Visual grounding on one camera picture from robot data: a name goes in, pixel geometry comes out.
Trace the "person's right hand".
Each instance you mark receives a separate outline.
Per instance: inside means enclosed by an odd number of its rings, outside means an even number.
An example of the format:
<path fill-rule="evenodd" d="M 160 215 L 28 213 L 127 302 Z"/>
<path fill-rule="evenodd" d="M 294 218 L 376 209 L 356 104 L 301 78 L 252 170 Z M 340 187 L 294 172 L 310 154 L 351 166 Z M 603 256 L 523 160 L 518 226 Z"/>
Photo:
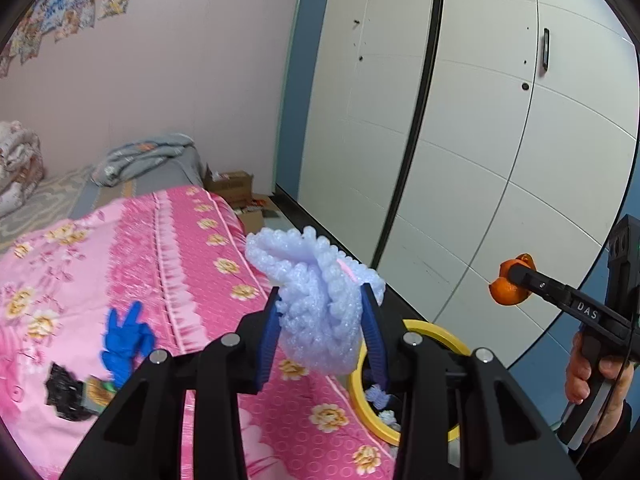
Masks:
<path fill-rule="evenodd" d="M 567 400 L 573 404 L 582 404 L 590 393 L 588 379 L 592 375 L 592 365 L 582 354 L 583 342 L 582 333 L 577 333 L 573 339 L 570 362 L 568 362 L 566 369 L 565 394 Z M 605 379 L 613 380 L 622 370 L 622 365 L 623 360 L 621 358 L 608 356 L 600 359 L 599 370 Z M 632 378 L 634 378 L 634 367 L 631 364 L 627 364 L 612 394 L 611 403 L 614 406 L 622 405 L 626 400 Z"/>

